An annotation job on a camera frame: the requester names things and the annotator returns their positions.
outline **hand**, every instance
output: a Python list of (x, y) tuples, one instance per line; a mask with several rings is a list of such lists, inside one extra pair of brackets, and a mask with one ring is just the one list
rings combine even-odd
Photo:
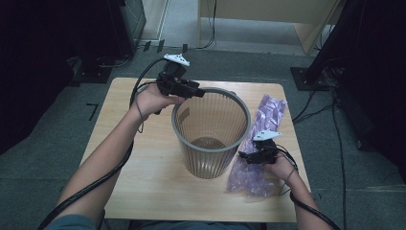
[[(144, 91), (137, 95), (135, 100), (137, 100), (144, 119), (147, 119), (151, 113), (155, 113), (170, 104), (181, 104), (185, 101), (185, 99), (181, 97), (162, 95), (156, 84), (149, 85)], [(132, 108), (138, 111), (135, 102), (131, 105), (131, 109)]]
[(262, 167), (281, 180), (286, 180), (295, 169), (282, 153), (278, 153), (275, 164), (264, 164)]

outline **person's left hand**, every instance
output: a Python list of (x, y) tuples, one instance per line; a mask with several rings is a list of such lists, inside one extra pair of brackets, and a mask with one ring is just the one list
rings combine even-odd
[[(149, 85), (145, 90), (137, 95), (135, 100), (140, 107), (144, 119), (147, 119), (151, 113), (155, 113), (170, 104), (181, 104), (185, 101), (185, 99), (181, 97), (162, 95), (156, 84)], [(135, 107), (135, 109), (137, 109), (135, 100), (131, 105), (131, 108)]]

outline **floor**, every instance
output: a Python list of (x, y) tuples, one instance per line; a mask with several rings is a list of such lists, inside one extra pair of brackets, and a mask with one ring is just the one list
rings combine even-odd
[[(201, 41), (197, 44), (197, 5), (198, 0), (144, 0), (147, 24), (140, 44), (151, 41), (158, 45), (159, 40), (165, 40), (164, 46), (168, 47), (206, 46), (212, 37), (213, 21), (202, 19)], [(328, 31), (326, 27), (321, 43)], [(217, 18), (214, 38), (208, 49), (306, 56), (292, 23)]]

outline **trash can rim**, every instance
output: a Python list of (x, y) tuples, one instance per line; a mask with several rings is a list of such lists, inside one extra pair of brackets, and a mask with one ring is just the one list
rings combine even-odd
[(222, 89), (222, 88), (217, 88), (217, 87), (202, 87), (201, 89), (204, 89), (206, 91), (206, 93), (218, 93), (221, 95), (224, 95), (230, 99), (232, 99), (233, 101), (235, 101), (243, 110), (245, 117), (247, 118), (247, 127), (245, 128), (244, 134), (241, 135), (241, 137), (235, 141), (231, 146), (229, 147), (225, 147), (225, 148), (221, 148), (221, 149), (203, 149), (200, 147), (197, 147), (195, 145), (192, 145), (189, 141), (187, 141), (177, 130), (176, 128), (176, 124), (175, 124), (175, 116), (176, 113), (179, 109), (179, 107), (182, 105), (181, 103), (176, 104), (172, 110), (172, 115), (171, 115), (171, 122), (172, 122), (172, 127), (173, 127), (173, 131), (176, 133), (176, 136), (187, 146), (189, 146), (190, 148), (194, 149), (194, 150), (198, 150), (198, 151), (203, 151), (203, 152), (207, 152), (207, 153), (217, 153), (217, 152), (223, 152), (226, 150), (231, 150), (235, 147), (237, 147), (239, 144), (241, 144), (241, 142), (245, 139), (245, 137), (248, 135), (248, 132), (250, 131), (251, 128), (251, 114), (250, 111), (247, 107), (247, 105), (245, 104), (245, 102), (239, 97), (237, 96), (236, 93), (226, 90), (226, 89)]

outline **forearm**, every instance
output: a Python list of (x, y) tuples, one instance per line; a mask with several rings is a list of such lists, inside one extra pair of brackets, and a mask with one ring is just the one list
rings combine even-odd
[[(139, 112), (135, 109), (129, 110), (112, 132), (81, 164), (68, 182), (58, 203), (114, 169), (123, 160), (141, 122)], [(70, 205), (60, 216), (80, 214), (96, 220), (110, 198), (118, 176), (119, 172)]]
[[(310, 192), (308, 191), (305, 183), (300, 178), (297, 172), (290, 176), (287, 182), (292, 191), (292, 195), (302, 203), (318, 210), (317, 204), (314, 202)], [(307, 210), (295, 204), (296, 220), (298, 222), (298, 229), (330, 229), (322, 219), (308, 212)]]

